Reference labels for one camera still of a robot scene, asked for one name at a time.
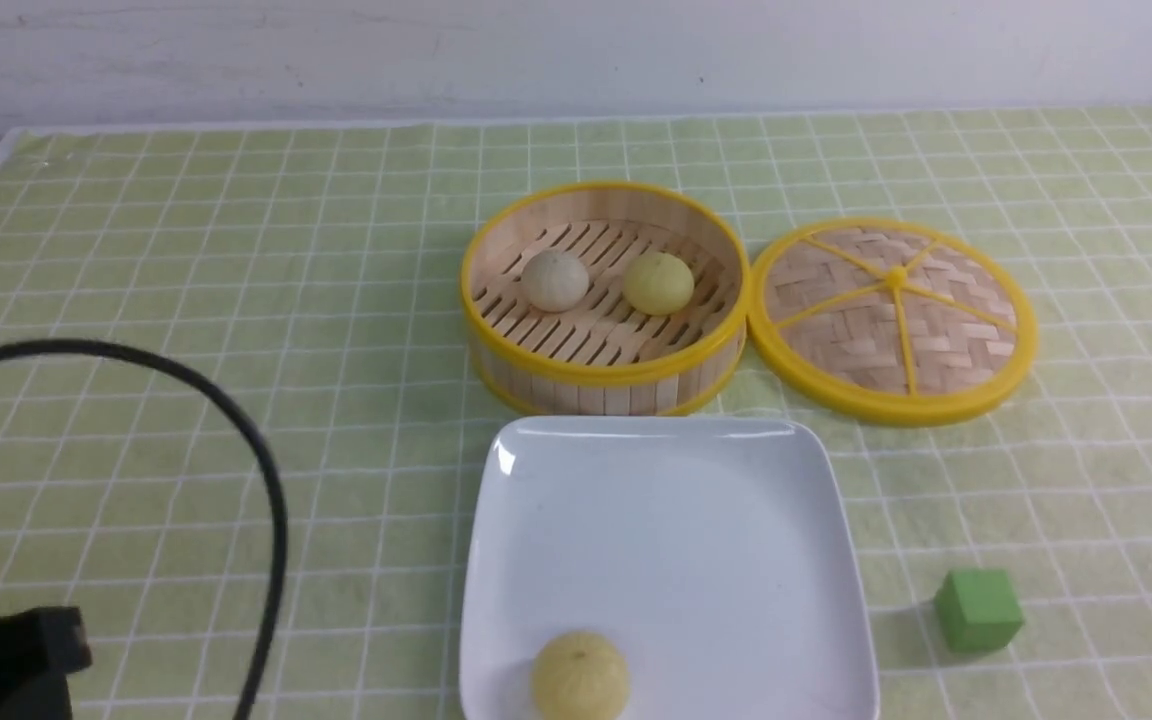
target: white wall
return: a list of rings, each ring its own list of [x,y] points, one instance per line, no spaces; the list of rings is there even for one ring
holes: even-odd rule
[[[1152,0],[0,0],[0,128],[1152,101]]]

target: yellow spoke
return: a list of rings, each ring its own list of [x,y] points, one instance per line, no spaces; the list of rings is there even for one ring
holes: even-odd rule
[[[1002,318],[996,318],[996,316],[994,314],[984,313],[984,311],[977,310],[975,309],[975,306],[961,304],[961,302],[953,300],[952,297],[946,297],[941,295],[941,293],[927,290],[927,288],[920,285],[909,283],[902,286],[901,290],[912,291],[914,295],[920,295],[923,297],[927,297],[927,300],[940,302],[940,304],[942,305],[954,306],[955,310],[964,311],[964,313],[967,314],[977,316],[977,318],[983,319],[985,323],[988,323],[991,325],[998,325],[998,327],[1011,334],[1016,334],[1016,325],[1011,325],[1010,323],[1008,323]]]
[[[878,290],[879,287],[882,287],[882,283],[867,285],[858,287],[856,290],[844,291],[842,295],[835,295],[831,297],[831,300],[817,302],[817,304],[809,306],[806,310],[799,311],[799,313],[790,314],[788,318],[781,320],[781,323],[776,323],[776,331],[783,331],[803,318],[819,313],[820,310],[824,310],[827,306],[835,306],[836,304],[840,304],[840,302],[847,302],[848,300],[856,300],[856,297],[859,297],[861,295],[867,295],[871,291]]]
[[[918,395],[918,370],[914,367],[914,343],[909,340],[909,327],[905,325],[905,304],[900,298],[900,290],[892,291],[892,304],[896,306],[896,332],[900,333],[900,354],[905,359],[905,384],[909,396]]]
[[[937,250],[937,245],[940,245],[940,243],[941,243],[941,241],[938,241],[938,240],[933,240],[932,242],[929,242],[927,247],[924,247],[924,249],[919,250],[918,253],[914,256],[914,258],[910,258],[909,263],[905,263],[905,270],[914,270],[914,268],[916,268],[916,266],[918,266],[919,263],[922,263],[923,260],[927,259],[927,256],[933,250]]]
[[[842,258],[858,266],[858,268],[864,270],[864,272],[867,272],[870,275],[874,275],[876,278],[882,278],[881,270],[877,268],[873,265],[870,265],[869,263],[865,263],[861,258],[856,258],[856,256],[851,255],[851,252],[847,252],[846,250],[838,250],[838,248],[833,245],[826,245],[826,243],[823,243],[814,237],[804,237],[803,241],[801,242],[805,242],[811,247],[819,247],[820,250],[824,250],[831,255],[836,255],[838,258]]]

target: black object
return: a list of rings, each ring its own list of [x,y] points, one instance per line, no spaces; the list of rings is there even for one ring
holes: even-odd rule
[[[65,675],[91,664],[77,607],[37,607],[0,617],[0,720],[68,720],[73,708]]]
[[[265,493],[270,497],[270,516],[274,525],[274,548],[273,559],[270,561],[270,588],[265,593],[265,609],[262,611],[260,628],[256,632],[256,647],[252,651],[252,661],[247,669],[247,679],[243,680],[242,692],[238,694],[238,706],[234,710],[237,720],[247,720],[256,705],[256,694],[260,691],[262,676],[265,675],[265,665],[270,661],[270,647],[274,644],[274,631],[278,628],[278,609],[283,600],[283,584],[287,583],[287,500],[283,497],[283,484],[279,480],[278,465],[274,462],[273,452],[270,444],[265,442],[260,430],[243,414],[242,407],[234,402],[233,397],[225,395],[225,391],[217,387],[205,376],[197,370],[168,359],[154,353],[137,350],[137,348],[105,342],[99,340],[70,340],[69,338],[43,338],[41,340],[28,340],[0,344],[1,361],[17,361],[23,357],[36,357],[44,355],[86,355],[90,357],[101,357],[106,361],[120,361],[129,365],[138,365],[150,370],[157,370],[172,378],[177,379],[187,386],[196,388],[202,395],[220,410],[225,418],[234,424],[238,433],[251,447],[256,455],[256,464],[260,468],[262,478],[265,480]],[[58,651],[58,659],[67,657]],[[0,697],[0,712],[6,707],[18,707],[15,715],[1,715],[0,720],[17,719],[17,717],[31,717],[31,719],[58,719],[68,720],[69,717],[69,689],[65,683],[65,675],[56,679],[55,673],[37,675],[33,682],[26,682],[17,687],[13,697]],[[65,706],[61,708],[56,700],[58,685]],[[52,715],[46,715],[43,705],[36,703],[48,703]]]

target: yellow rim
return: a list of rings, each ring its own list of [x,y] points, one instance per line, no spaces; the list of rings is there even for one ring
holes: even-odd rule
[[[810,238],[819,232],[855,227],[855,225],[922,234],[931,240],[933,245],[950,247],[987,270],[1010,297],[1011,306],[1016,311],[1016,350],[1011,355],[1011,359],[986,382],[954,393],[954,395],[927,396],[915,395],[912,392],[910,395],[895,395],[895,393],[862,388],[855,384],[841,381],[793,351],[776,332],[776,325],[772,323],[771,316],[767,313],[767,305],[764,302],[756,302],[749,314],[750,333],[753,334],[755,346],[758,347],[767,364],[783,381],[789,382],[803,395],[812,397],[819,404],[838,410],[839,414],[855,415],[856,418],[872,420],[872,423],[905,425],[905,427],[956,423],[956,420],[965,420],[980,414],[987,414],[988,410],[1001,406],[1002,401],[1010,396],[1023,381],[1030,365],[1033,365],[1034,356],[1038,354],[1038,320],[1024,291],[1011,279],[1011,275],[1007,274],[986,255],[967,245],[963,241],[947,236],[941,232],[934,232],[934,229],[923,227],[923,225],[902,223],[899,220],[882,218],[841,218],[824,223],[809,225],[781,237],[759,255],[758,262],[755,264],[755,281],[751,283],[755,297],[764,296],[772,264],[776,263],[776,258],[780,258],[788,247]],[[919,258],[915,258],[915,260],[922,259],[923,255],[919,253]],[[901,334],[901,340],[902,343],[908,343],[908,336],[904,333]]]
[[[517,213],[518,210],[525,209],[526,205],[535,204],[535,202],[547,200],[550,197],[554,197],[556,195],[584,192],[590,190],[632,190],[668,197],[669,200],[682,202],[682,204],[685,204],[689,209],[698,211],[698,213],[704,215],[705,219],[708,219],[712,223],[717,223],[719,229],[722,229],[727,240],[729,240],[732,245],[735,247],[740,257],[741,287],[740,293],[737,293],[735,305],[732,305],[730,309],[727,310],[726,318],[723,318],[722,323],[718,324],[717,328],[713,328],[713,332],[710,332],[706,336],[700,338],[700,340],[694,342],[692,344],[682,348],[680,351],[664,357],[657,357],[657,359],[649,359],[646,363],[616,366],[589,366],[566,363],[566,361],[560,359],[551,359],[550,357],[526,351],[524,348],[517,347],[515,343],[506,340],[502,334],[495,332],[495,329],[492,328],[492,325],[488,325],[486,320],[483,319],[483,316],[477,313],[477,310],[475,310],[473,306],[473,300],[470,296],[470,265],[472,264],[477,247],[479,247],[484,238],[488,236],[488,233],[493,232],[493,229],[499,223],[503,222],[506,218]],[[690,197],[673,192],[672,190],[666,190],[666,188],[662,187],[635,182],[573,183],[554,187],[544,192],[529,195],[528,197],[524,197],[524,199],[509,205],[508,209],[499,211],[499,213],[497,213],[497,215],[492,218],[488,223],[483,225],[483,228],[480,228],[480,230],[475,234],[473,240],[470,241],[470,247],[465,250],[465,259],[461,262],[461,306],[465,310],[465,317],[468,323],[470,323],[471,332],[473,332],[473,334],[479,338],[479,340],[483,341],[490,350],[499,356],[502,356],[509,364],[522,367],[530,373],[552,379],[552,381],[575,384],[575,386],[627,386],[628,384],[654,382],[684,372],[684,370],[699,364],[700,361],[705,359],[705,357],[713,355],[719,347],[722,347],[728,340],[732,340],[733,334],[740,332],[741,324],[745,321],[746,314],[749,314],[751,297],[753,297],[753,294],[750,290],[749,258],[745,255],[745,247],[742,245],[740,240],[736,237],[736,233],[732,232],[732,227],[728,227],[727,222],[725,222],[722,218],[714,214],[712,210],[705,209],[705,206],[700,205],[699,202],[691,200]]]
[[[713,400],[713,397],[718,397],[718,393],[722,392],[723,387],[727,387],[727,382],[732,380],[732,376],[736,374],[736,369],[740,366],[740,356],[744,351],[745,351],[745,342],[741,341],[740,348],[737,348],[736,350],[736,359],[733,359],[732,364],[726,370],[723,370],[722,377],[719,377],[718,381],[714,382],[713,386],[710,386],[710,388],[700,393],[700,395],[691,397],[691,400],[684,402],[684,404],[672,407],[669,410],[664,411],[664,414],[659,415],[667,416],[667,418],[673,418],[673,416],[680,416],[680,415],[691,415],[695,414],[696,410],[700,410],[702,407],[707,406],[710,400]],[[470,354],[470,365],[473,367],[475,373],[479,376],[479,379],[480,381],[483,381],[484,387],[488,388],[488,391],[492,391],[492,395],[499,397],[500,402],[507,404],[509,409],[511,409],[516,414],[553,415],[550,411],[541,410],[539,409],[539,407],[528,404],[526,402],[521,401],[513,395],[509,395],[509,392],[507,389],[500,387],[499,384],[493,381],[492,378],[488,378],[488,374],[483,372],[483,365],[479,364],[479,359],[477,359],[477,356],[475,356],[473,354]]]

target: yellow bun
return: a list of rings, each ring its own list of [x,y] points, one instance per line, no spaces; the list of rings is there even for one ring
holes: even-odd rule
[[[644,252],[626,268],[622,293],[635,310],[645,314],[670,314],[684,309],[696,290],[687,264],[673,255]]]
[[[630,702],[630,667],[598,632],[559,635],[531,667],[531,700],[544,720],[616,720]]]

